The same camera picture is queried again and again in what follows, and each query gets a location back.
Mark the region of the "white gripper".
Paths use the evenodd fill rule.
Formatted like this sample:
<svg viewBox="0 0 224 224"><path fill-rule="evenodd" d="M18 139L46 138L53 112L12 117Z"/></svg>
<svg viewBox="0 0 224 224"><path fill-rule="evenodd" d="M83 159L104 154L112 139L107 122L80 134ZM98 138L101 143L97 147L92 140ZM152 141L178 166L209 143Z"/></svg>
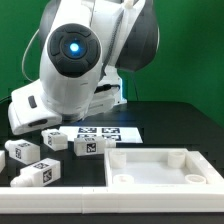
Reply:
<svg viewBox="0 0 224 224"><path fill-rule="evenodd" d="M112 86L53 81L47 89L37 80L12 92L8 117L14 135L71 123L112 108Z"/></svg>

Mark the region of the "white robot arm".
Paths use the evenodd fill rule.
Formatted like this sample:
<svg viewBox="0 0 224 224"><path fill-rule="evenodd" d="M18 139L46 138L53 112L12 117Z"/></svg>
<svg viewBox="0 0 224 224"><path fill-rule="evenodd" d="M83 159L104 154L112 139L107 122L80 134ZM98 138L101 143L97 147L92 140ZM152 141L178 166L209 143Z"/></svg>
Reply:
<svg viewBox="0 0 224 224"><path fill-rule="evenodd" d="M116 71L142 69L159 45L153 0L50 0L37 33L39 79L11 93L15 135L113 108Z"/></svg>

